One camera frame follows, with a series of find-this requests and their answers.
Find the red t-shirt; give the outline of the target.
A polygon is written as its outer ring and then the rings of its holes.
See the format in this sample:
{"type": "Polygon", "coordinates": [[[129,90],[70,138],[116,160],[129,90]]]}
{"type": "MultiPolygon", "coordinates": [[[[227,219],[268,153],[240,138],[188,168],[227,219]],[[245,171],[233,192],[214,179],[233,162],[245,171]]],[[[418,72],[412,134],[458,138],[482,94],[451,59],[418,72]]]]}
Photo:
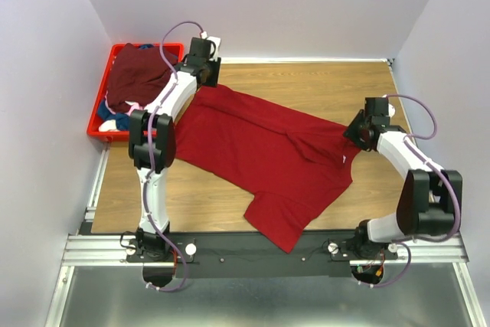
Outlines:
{"type": "Polygon", "coordinates": [[[200,89],[176,127],[177,157],[253,194],[245,219],[290,253],[352,183],[345,126],[226,86],[200,89]]]}

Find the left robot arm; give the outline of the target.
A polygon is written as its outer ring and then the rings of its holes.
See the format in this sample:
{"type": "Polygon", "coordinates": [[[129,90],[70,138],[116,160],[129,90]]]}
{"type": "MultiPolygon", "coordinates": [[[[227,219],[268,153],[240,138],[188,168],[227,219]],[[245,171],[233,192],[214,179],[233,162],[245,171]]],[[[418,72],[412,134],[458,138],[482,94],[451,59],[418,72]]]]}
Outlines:
{"type": "Polygon", "coordinates": [[[171,240],[166,208],[166,178],[176,157],[175,120],[200,87],[216,87],[221,67],[221,39],[202,34],[191,40],[185,58],[175,65],[167,85],[146,110],[133,110],[129,119],[129,157],[141,187],[141,217],[135,254],[154,262],[188,257],[171,240]]]}

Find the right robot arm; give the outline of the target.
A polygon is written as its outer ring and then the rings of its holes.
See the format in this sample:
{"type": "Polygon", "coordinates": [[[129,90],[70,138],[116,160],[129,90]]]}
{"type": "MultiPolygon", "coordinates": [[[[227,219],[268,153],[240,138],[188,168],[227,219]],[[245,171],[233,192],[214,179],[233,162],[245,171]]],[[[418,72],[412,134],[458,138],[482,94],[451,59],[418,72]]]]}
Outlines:
{"type": "Polygon", "coordinates": [[[455,235],[462,216],[462,176],[435,163],[414,143],[416,135],[391,123],[390,97],[368,97],[344,132],[358,148],[385,157],[404,179],[396,211],[362,221],[338,251],[372,259],[390,244],[407,240],[440,243],[455,235]]]}

